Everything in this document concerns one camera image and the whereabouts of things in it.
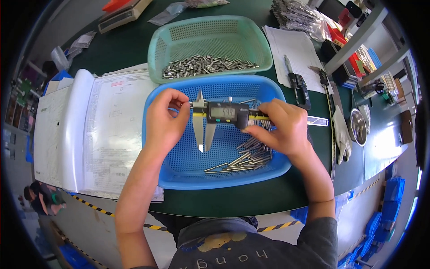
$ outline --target forearm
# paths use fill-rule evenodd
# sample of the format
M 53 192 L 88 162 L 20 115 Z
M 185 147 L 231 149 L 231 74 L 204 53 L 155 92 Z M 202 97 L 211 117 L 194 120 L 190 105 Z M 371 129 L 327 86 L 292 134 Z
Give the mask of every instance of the forearm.
M 124 184 L 115 210 L 117 232 L 138 232 L 142 230 L 164 156 L 155 150 L 143 148 Z
M 334 199 L 332 180 L 310 143 L 300 155 L 290 157 L 290 161 L 302 174 L 309 203 Z
M 123 268 L 157 267 L 143 233 L 148 208 L 158 183 L 164 156 L 144 148 L 123 187 L 115 210 L 115 231 Z

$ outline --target gray t-shirt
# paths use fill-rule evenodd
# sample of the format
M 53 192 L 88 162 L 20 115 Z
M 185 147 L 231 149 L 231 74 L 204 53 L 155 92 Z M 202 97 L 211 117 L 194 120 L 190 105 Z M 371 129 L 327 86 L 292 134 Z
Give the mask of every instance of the gray t-shirt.
M 242 219 L 201 222 L 181 230 L 178 250 L 169 268 L 337 268 L 338 265 L 337 226 L 331 217 L 305 225 L 297 245 L 253 232 L 252 225 Z M 193 230 L 197 236 L 187 240 Z

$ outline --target yellow graphic on shirt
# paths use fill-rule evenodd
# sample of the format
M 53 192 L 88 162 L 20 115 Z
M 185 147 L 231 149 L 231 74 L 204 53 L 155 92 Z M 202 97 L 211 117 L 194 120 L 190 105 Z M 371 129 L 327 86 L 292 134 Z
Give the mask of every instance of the yellow graphic on shirt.
M 232 241 L 241 241 L 245 239 L 246 232 L 225 232 L 217 235 L 210 235 L 204 239 L 204 243 L 198 247 L 201 252 L 207 252 L 213 248 L 220 248 L 224 244 Z

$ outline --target floor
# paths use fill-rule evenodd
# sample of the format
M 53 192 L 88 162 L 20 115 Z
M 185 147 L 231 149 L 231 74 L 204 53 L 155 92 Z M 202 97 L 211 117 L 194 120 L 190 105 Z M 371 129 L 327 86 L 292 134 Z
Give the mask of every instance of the floor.
M 380 175 L 366 181 L 362 186 L 357 187 L 354 190 L 354 198 L 343 206 L 338 216 L 338 255 L 340 258 L 358 244 L 358 240 L 364 234 L 367 221 L 377 209 L 383 174 L 382 172 Z M 376 184 L 361 195 L 356 196 L 360 191 L 375 182 L 379 176 L 381 180 L 377 181 Z M 41 218 L 40 222 L 48 224 L 50 220 L 55 221 L 64 234 L 89 256 L 110 269 L 121 268 L 120 254 L 115 238 L 114 218 L 85 205 L 65 192 L 62 195 L 67 202 L 67 209 L 55 217 Z M 85 195 L 79 195 L 79 197 L 106 211 L 115 211 L 116 202 L 114 201 Z M 259 228 L 276 226 L 294 220 L 289 215 L 289 212 L 257 216 L 257 219 Z M 148 215 L 145 223 L 162 226 L 151 215 Z M 274 240 L 296 244 L 303 226 L 302 223 L 296 223 L 286 228 L 273 229 L 261 234 Z M 144 228 L 144 231 L 158 267 L 168 268 L 176 251 L 172 235 L 150 228 Z

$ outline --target plastic bag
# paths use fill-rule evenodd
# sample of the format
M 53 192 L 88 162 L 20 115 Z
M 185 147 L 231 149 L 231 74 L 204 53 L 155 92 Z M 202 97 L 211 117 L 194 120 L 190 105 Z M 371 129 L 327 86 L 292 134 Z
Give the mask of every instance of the plastic bag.
M 331 39 L 324 17 L 308 5 L 295 0 L 273 0 L 271 9 L 279 29 L 303 31 L 320 42 Z
M 155 15 L 155 17 L 150 19 L 148 22 L 155 24 L 155 25 L 158 25 L 158 26 L 165 25 L 169 21 L 176 18 L 179 14 L 181 14 L 189 6 L 190 6 L 190 4 L 188 4 L 186 2 L 172 3 L 168 7 L 166 7 L 166 9 L 163 10 L 163 12 L 161 12 L 158 15 Z
M 88 49 L 91 41 L 94 39 L 94 36 L 97 32 L 91 31 L 86 34 L 81 35 L 78 39 L 76 39 L 70 48 L 85 48 Z
M 230 4 L 230 2 L 226 0 L 185 0 L 185 2 L 190 4 L 190 7 L 195 9 L 203 9 L 207 7 Z
M 67 61 L 66 55 L 64 55 L 63 50 L 60 46 L 55 47 L 51 52 L 51 58 L 57 67 L 58 71 L 68 70 L 70 68 L 70 63 Z
M 335 203 L 336 203 L 335 219 L 337 220 L 338 223 L 339 223 L 339 216 L 341 214 L 342 208 L 344 207 L 344 205 L 348 204 L 349 201 L 352 200 L 352 198 L 354 198 L 354 190 L 347 191 L 335 197 Z

